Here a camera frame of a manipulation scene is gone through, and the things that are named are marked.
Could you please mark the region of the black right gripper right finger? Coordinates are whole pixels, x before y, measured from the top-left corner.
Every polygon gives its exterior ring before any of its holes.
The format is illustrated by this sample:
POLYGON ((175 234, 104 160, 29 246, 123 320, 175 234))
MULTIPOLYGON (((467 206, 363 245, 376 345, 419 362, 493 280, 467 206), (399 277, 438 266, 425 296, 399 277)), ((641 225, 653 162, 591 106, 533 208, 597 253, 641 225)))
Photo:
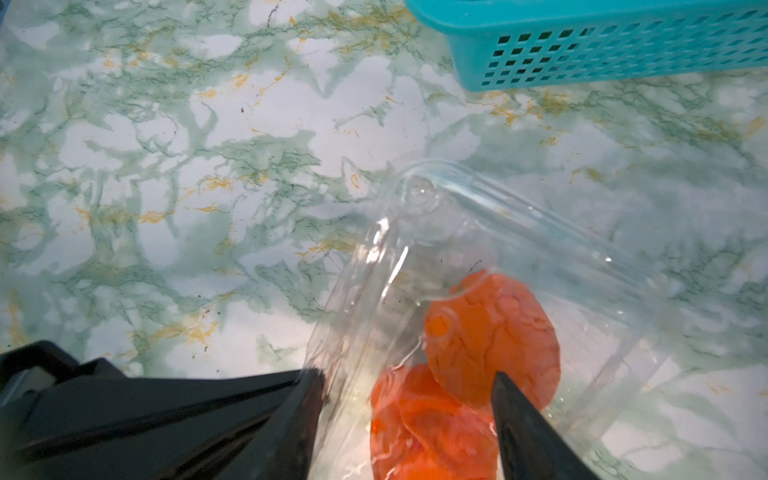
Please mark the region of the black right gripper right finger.
POLYGON ((506 480, 597 480, 504 372, 495 375, 492 408, 506 480))

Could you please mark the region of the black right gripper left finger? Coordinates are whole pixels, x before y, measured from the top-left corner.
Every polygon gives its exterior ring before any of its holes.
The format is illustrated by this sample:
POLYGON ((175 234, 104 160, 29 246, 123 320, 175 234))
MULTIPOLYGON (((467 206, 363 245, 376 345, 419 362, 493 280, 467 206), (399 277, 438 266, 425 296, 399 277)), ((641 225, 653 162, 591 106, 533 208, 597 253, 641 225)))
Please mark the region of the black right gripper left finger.
POLYGON ((304 479, 324 377, 131 378, 36 342, 1 357, 5 479, 304 479))

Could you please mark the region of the orange fruit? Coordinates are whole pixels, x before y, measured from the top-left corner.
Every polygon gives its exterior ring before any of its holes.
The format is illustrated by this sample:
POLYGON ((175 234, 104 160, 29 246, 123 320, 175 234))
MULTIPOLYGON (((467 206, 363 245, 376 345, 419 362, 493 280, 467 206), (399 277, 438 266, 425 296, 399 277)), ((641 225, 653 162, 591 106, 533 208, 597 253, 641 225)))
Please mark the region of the orange fruit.
POLYGON ((373 386, 370 460, 375 479, 495 479, 493 419, 461 404, 425 364, 388 369, 373 386))
POLYGON ((561 378, 552 322, 522 282, 474 272, 433 301, 424 319, 425 348, 436 381, 476 410, 491 409, 495 375, 506 373, 537 410, 553 400, 561 378))

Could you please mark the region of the clear clamshell container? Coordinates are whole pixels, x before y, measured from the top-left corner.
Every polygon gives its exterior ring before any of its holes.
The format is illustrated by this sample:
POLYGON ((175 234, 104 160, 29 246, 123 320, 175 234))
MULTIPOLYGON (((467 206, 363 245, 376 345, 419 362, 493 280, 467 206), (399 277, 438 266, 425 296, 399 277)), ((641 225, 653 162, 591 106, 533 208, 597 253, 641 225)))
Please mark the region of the clear clamshell container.
POLYGON ((501 373, 583 454, 681 335, 668 280, 469 168, 412 165, 369 217, 307 351, 313 479, 501 478, 501 373))

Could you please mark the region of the teal plastic basket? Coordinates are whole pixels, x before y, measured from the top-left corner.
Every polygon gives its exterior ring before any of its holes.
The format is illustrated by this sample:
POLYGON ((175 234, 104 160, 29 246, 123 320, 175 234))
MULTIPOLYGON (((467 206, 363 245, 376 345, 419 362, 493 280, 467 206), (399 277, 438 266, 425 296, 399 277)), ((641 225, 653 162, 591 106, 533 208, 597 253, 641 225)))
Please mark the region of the teal plastic basket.
POLYGON ((406 4, 447 40, 470 91, 767 64, 755 1, 429 1, 406 4))

